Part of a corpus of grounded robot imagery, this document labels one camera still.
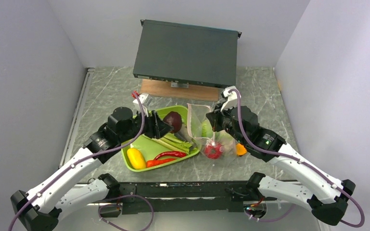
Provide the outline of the orange red chili pepper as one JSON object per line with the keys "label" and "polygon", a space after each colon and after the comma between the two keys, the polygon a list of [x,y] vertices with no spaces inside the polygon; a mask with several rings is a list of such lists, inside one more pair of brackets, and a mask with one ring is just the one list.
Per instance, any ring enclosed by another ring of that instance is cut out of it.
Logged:
{"label": "orange red chili pepper", "polygon": [[165,163],[169,163],[175,160],[176,160],[175,158],[167,158],[167,159],[161,159],[161,160],[149,160],[146,162],[146,167],[147,168],[155,167],[155,166],[163,165]]}

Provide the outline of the red tomato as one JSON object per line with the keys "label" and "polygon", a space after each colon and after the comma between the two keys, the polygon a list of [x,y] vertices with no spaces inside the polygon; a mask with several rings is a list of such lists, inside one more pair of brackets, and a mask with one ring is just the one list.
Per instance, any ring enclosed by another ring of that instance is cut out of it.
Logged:
{"label": "red tomato", "polygon": [[218,159],[222,156],[223,146],[220,143],[208,144],[205,146],[203,153],[209,159]]}

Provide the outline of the green cabbage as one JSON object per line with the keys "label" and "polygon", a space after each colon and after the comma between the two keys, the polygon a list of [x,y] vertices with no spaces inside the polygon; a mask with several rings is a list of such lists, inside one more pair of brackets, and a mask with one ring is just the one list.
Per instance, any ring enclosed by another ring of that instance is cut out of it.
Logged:
{"label": "green cabbage", "polygon": [[204,121],[201,124],[201,136],[204,138],[211,138],[213,136],[213,130],[209,121]]}

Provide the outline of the yellow bell pepper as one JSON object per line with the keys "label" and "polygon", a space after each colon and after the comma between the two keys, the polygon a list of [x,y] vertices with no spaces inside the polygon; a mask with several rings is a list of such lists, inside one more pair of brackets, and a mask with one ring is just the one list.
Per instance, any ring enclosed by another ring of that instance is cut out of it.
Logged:
{"label": "yellow bell pepper", "polygon": [[131,166],[136,170],[142,170],[146,168],[146,161],[142,155],[142,153],[135,149],[130,148],[127,150],[127,157],[131,164]]}

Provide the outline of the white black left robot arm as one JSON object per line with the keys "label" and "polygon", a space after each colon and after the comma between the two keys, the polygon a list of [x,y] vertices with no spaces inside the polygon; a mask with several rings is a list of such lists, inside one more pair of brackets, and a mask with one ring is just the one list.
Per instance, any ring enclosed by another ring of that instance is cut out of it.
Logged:
{"label": "white black left robot arm", "polygon": [[15,212],[9,230],[19,220],[28,231],[52,231],[60,220],[89,203],[115,201],[120,196],[120,183],[110,174],[102,174],[85,187],[74,186],[89,172],[106,163],[140,135],[160,139],[174,127],[164,122],[156,111],[119,107],[93,133],[78,152],[44,182],[11,196]]}

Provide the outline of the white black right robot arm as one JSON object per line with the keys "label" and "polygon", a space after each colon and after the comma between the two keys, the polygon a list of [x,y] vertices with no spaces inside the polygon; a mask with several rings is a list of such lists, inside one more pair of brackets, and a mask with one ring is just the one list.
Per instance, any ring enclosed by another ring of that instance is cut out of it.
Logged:
{"label": "white black right robot arm", "polygon": [[273,179],[254,172],[246,184],[252,200],[273,197],[309,210],[318,220],[336,226],[348,207],[355,190],[351,180],[340,180],[321,171],[303,158],[284,138],[260,126],[258,116],[248,107],[221,111],[216,107],[206,114],[213,131],[225,131],[241,143],[252,156],[281,168],[300,185]]}

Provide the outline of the clear pink zip top bag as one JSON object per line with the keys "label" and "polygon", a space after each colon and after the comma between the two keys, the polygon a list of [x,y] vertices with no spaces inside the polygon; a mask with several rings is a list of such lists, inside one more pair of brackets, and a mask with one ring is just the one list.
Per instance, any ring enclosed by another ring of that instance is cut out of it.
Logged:
{"label": "clear pink zip top bag", "polygon": [[232,161],[236,158],[236,141],[225,131],[214,132],[211,138],[204,138],[201,136],[201,124],[204,121],[208,121],[206,114],[213,111],[213,108],[208,105],[200,104],[188,104],[187,105],[187,132],[189,136],[196,143],[201,154],[203,153],[205,146],[208,144],[220,143],[223,146],[222,156],[216,160],[221,161]]}

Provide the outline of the grey toy fish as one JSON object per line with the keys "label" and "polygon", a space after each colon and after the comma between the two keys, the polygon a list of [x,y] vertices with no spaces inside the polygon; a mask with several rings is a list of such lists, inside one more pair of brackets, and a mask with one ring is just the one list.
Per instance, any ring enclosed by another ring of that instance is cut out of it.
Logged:
{"label": "grey toy fish", "polygon": [[181,129],[174,133],[174,136],[181,141],[192,143],[193,139],[189,136],[186,126],[182,126]]}

